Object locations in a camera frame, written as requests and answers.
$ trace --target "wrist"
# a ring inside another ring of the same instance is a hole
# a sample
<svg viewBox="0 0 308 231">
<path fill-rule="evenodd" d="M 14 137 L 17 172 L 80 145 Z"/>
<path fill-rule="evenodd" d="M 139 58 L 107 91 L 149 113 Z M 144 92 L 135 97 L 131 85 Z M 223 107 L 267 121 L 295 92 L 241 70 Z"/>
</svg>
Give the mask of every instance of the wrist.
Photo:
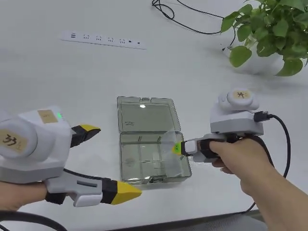
<svg viewBox="0 0 308 231">
<path fill-rule="evenodd" d="M 282 175 L 272 166 L 263 166 L 262 170 L 253 172 L 242 180 L 242 187 L 246 194 L 255 197 L 263 193 L 263 189 L 270 187 L 278 179 L 284 179 Z"/>
</svg>

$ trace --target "yellow finger tip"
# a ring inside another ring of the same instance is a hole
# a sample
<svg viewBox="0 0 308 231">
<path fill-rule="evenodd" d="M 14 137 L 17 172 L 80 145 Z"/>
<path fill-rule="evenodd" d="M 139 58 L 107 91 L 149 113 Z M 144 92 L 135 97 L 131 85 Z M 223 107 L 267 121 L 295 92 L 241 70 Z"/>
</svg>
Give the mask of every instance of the yellow finger tip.
<svg viewBox="0 0 308 231">
<path fill-rule="evenodd" d="M 142 194 L 142 191 L 130 184 L 117 182 L 117 194 L 112 201 L 112 205 L 118 205 L 123 202 L 135 199 Z"/>
</svg>

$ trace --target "white plant pot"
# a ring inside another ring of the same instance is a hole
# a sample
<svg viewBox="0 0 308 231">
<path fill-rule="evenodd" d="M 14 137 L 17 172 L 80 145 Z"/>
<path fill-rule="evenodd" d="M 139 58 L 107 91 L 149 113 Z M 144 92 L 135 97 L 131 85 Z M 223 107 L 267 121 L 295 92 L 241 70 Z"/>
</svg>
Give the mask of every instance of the white plant pot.
<svg viewBox="0 0 308 231">
<path fill-rule="evenodd" d="M 233 47 L 241 45 L 243 46 L 243 43 L 237 42 Z M 251 75 L 275 75 L 281 70 L 281 64 L 275 65 L 278 61 L 281 61 L 281 56 L 279 54 L 275 53 L 269 57 L 259 57 L 257 54 L 257 43 L 254 43 L 251 47 L 247 47 L 252 51 L 252 55 L 242 66 L 234 68 L 236 72 Z M 231 50 L 229 48 L 224 50 L 224 54 L 228 57 L 230 56 L 230 52 Z"/>
</svg>

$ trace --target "number label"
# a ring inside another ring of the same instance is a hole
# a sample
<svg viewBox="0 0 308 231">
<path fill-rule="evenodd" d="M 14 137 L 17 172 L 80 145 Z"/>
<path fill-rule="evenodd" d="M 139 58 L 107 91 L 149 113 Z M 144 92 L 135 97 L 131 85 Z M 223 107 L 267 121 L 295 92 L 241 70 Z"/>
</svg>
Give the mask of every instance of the number label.
<svg viewBox="0 0 308 231">
<path fill-rule="evenodd" d="M 0 129 L 0 146 L 22 153 L 27 147 L 28 140 L 8 129 Z"/>
</svg>

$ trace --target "power cord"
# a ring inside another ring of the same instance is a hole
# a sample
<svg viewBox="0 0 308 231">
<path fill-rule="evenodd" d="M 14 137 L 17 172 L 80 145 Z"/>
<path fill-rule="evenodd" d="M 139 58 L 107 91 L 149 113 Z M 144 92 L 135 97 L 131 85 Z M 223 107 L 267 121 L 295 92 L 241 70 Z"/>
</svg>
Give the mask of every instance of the power cord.
<svg viewBox="0 0 308 231">
<path fill-rule="evenodd" d="M 285 167 L 285 170 L 284 170 L 284 173 L 283 173 L 283 177 L 286 178 L 288 173 L 289 173 L 289 170 L 290 170 L 290 164 L 291 164 L 291 139 L 290 139 L 290 134 L 289 134 L 289 131 L 287 129 L 287 126 L 285 125 L 285 123 L 283 122 L 282 119 L 280 119 L 278 116 L 276 115 L 273 115 L 273 114 L 269 114 L 268 112 L 256 112 L 254 114 L 254 121 L 255 122 L 263 122 L 263 121 L 267 121 L 267 120 L 270 120 L 270 119 L 276 119 L 282 126 L 283 130 L 284 130 L 284 133 L 285 133 L 285 136 L 286 136 L 286 139 L 287 139 L 287 163 L 286 163 L 286 167 Z M 270 153 L 269 151 L 267 150 L 265 144 L 262 145 L 262 147 L 265 149 L 265 152 L 266 154 L 268 155 L 268 158 L 269 158 L 269 162 L 271 163 L 271 165 L 274 166 L 273 164 L 273 161 L 271 159 L 271 156 L 270 156 Z M 242 212 L 242 214 L 244 213 L 248 213 L 251 209 L 253 209 L 253 207 L 255 206 L 256 204 L 253 203 L 249 209 L 247 209 L 246 211 Z"/>
<path fill-rule="evenodd" d="M 224 17 L 222 17 L 222 16 L 219 16 L 219 15 L 216 15 L 216 14 L 213 14 L 213 13 L 204 12 L 204 11 L 195 9 L 195 8 L 193 8 L 193 7 L 190 7 L 190 6 L 186 5 L 186 4 L 184 4 L 183 2 L 181 2 L 181 1 L 179 1 L 179 0 L 176 0 L 176 1 L 177 1 L 179 4 L 181 4 L 182 6 L 185 6 L 185 7 L 189 8 L 189 9 L 191 9 L 191 10 L 193 10 L 193 11 L 200 12 L 200 13 L 204 13 L 204 14 L 207 14 L 207 15 L 210 15 L 210 16 L 214 16 L 214 17 L 217 17 L 217 18 L 224 19 Z M 199 30 L 193 29 L 193 28 L 191 28 L 191 27 L 189 27 L 189 26 L 186 26 L 186 25 L 184 25 L 184 24 L 182 24 L 182 23 L 176 21 L 176 20 L 174 19 L 174 18 L 175 18 L 175 12 L 174 12 L 174 10 L 173 10 L 171 7 L 169 7 L 169 6 L 167 6 L 167 5 L 165 5 L 165 4 L 162 4 L 162 3 L 161 3 L 161 0 L 153 0 L 153 1 L 152 1 L 152 6 L 154 6 L 157 10 L 159 10 L 167 19 L 169 19 L 169 20 L 171 20 L 171 21 L 173 21 L 173 22 L 175 22 L 175 23 L 181 25 L 182 27 L 184 27 L 184 28 L 186 28 L 186 29 L 189 29 L 189 30 L 191 30 L 191 31 L 194 31 L 194 32 L 196 32 L 196 33 L 200 33 L 200 34 L 204 34 L 204 35 L 216 35 L 216 34 L 220 34 L 220 33 L 221 33 L 221 31 L 218 31 L 218 32 L 203 32 L 203 31 L 199 31 Z M 171 12 L 171 16 L 169 16 L 169 15 L 163 10 L 164 7 L 167 8 L 167 9 Z M 232 42 L 231 42 L 231 44 L 230 44 L 229 46 L 231 46 L 231 45 L 234 43 L 235 38 L 236 38 L 236 33 L 235 33 L 235 28 L 234 28 L 234 27 L 233 27 L 233 31 L 234 31 L 234 37 L 233 37 L 233 40 L 232 40 Z"/>
<path fill-rule="evenodd" d="M 2 231 L 9 231 L 6 227 L 4 227 L 3 225 L 0 225 L 0 230 Z"/>
<path fill-rule="evenodd" d="M 0 222 L 1 221 L 24 221 L 24 222 L 30 222 L 30 223 L 36 223 L 48 226 L 56 231 L 67 231 L 66 228 L 64 228 L 61 224 L 58 222 L 51 220 L 49 218 L 36 215 L 36 214 L 30 214 L 30 213 L 23 213 L 23 212 L 15 212 L 15 211 L 2 211 L 0 210 Z M 3 231 L 9 231 L 4 226 L 0 225 L 0 229 Z"/>
</svg>

